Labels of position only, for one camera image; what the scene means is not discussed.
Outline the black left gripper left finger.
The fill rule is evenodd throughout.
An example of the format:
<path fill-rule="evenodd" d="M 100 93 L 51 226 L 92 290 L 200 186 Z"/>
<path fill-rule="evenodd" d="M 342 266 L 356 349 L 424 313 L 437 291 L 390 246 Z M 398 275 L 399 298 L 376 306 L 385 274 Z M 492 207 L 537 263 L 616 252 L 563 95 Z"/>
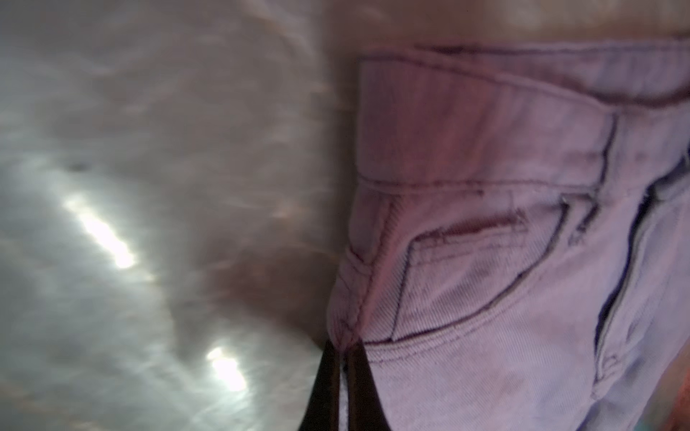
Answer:
<path fill-rule="evenodd" d="M 341 357 L 327 341 L 298 431 L 338 431 L 340 393 Z"/>

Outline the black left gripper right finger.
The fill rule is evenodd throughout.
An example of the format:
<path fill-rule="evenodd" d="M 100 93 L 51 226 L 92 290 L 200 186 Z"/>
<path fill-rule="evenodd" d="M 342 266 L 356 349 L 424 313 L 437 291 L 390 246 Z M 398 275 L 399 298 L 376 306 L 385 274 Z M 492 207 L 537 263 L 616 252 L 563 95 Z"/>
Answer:
<path fill-rule="evenodd" d="M 348 430 L 390 431 L 363 344 L 346 354 Z"/>

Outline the purple trousers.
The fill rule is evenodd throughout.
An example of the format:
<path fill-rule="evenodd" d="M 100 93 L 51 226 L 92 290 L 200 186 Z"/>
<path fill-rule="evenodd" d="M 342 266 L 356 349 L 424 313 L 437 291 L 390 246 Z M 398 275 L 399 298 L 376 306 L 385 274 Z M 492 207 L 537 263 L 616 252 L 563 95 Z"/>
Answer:
<path fill-rule="evenodd" d="M 393 430 L 631 430 L 689 337 L 689 41 L 376 48 L 328 310 Z"/>

